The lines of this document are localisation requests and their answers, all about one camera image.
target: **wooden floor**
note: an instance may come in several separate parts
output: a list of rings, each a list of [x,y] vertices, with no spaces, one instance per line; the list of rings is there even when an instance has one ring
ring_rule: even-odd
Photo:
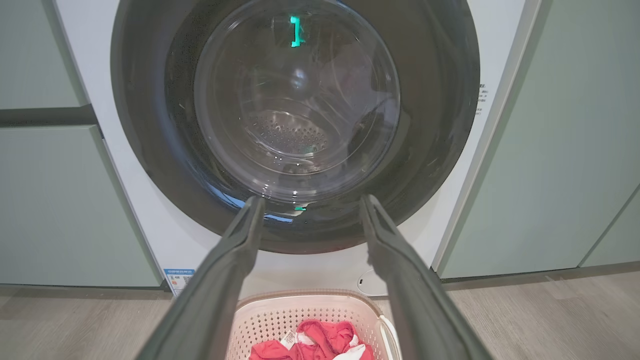
[[[640,359],[638,263],[445,288],[496,359]],[[162,291],[0,287],[0,359],[132,359],[171,299]]]

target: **cabinet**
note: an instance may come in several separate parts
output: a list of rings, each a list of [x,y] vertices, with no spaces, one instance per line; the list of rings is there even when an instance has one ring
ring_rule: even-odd
[[[441,277],[576,267],[640,183],[640,2],[543,9]]]
[[[0,110],[86,104],[52,0],[0,1]]]
[[[640,185],[581,266],[640,261]]]
[[[97,126],[0,128],[0,283],[160,282]]]

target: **red clothing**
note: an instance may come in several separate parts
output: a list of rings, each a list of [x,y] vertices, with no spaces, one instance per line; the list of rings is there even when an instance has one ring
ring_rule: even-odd
[[[349,344],[356,335],[356,329],[350,322],[328,323],[307,320],[298,326],[298,332],[304,332],[312,338],[315,345],[296,343],[287,350],[277,340],[269,340],[251,348],[249,360],[331,360],[351,348]],[[366,345],[360,360],[374,360],[371,346]]]

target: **laundry basket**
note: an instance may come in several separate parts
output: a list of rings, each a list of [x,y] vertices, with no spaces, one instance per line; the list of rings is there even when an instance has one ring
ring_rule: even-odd
[[[309,319],[349,321],[358,337],[373,349],[376,360],[400,360],[396,330],[369,299],[346,290],[267,293],[240,302],[236,310],[227,360],[246,360],[251,347],[281,340]]]

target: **cabinet door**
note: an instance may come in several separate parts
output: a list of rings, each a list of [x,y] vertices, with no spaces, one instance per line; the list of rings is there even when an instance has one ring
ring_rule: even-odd
[[[97,126],[0,128],[0,283],[159,286]]]
[[[640,183],[640,2],[543,6],[442,277],[576,267]]]
[[[88,104],[52,0],[0,1],[0,110]]]
[[[636,188],[581,266],[640,261],[640,195]]]

